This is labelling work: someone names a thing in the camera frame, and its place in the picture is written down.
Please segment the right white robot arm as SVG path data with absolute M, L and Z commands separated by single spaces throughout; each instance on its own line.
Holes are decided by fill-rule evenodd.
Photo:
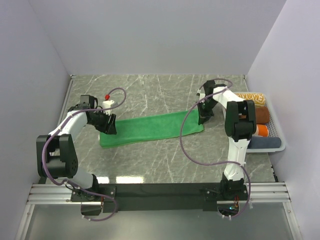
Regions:
M 244 171 L 246 153 L 253 134 L 257 130 L 255 103 L 233 93 L 226 84 L 206 81 L 204 94 L 197 91 L 198 123 L 204 124 L 214 116 L 213 108 L 220 104 L 225 110 L 224 130 L 228 136 L 229 149 L 226 167 L 220 181 L 220 195 L 230 200 L 246 191 Z

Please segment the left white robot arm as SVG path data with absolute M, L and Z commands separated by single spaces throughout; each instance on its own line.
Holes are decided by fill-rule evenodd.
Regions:
M 78 104 L 67 111 L 67 115 L 56 129 L 36 139 L 37 172 L 42 178 L 47 173 L 63 183 L 73 182 L 77 188 L 83 188 L 82 194 L 89 201 L 100 197 L 101 189 L 97 177 L 79 167 L 74 140 L 86 125 L 93 126 L 98 132 L 116 135 L 116 114 L 111 112 L 117 103 L 109 99 L 99 105 L 92 95 L 81 95 Z

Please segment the green towel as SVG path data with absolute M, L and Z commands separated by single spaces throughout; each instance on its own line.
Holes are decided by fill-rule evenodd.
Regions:
M 198 124 L 198 111 L 192 110 L 184 120 L 187 113 L 187 111 L 179 111 L 117 120 L 115 123 L 117 134 L 100 133 L 99 145 L 104 149 L 109 149 L 141 142 L 178 138 L 181 126 L 183 126 L 183 136 L 202 132 L 204 126 Z

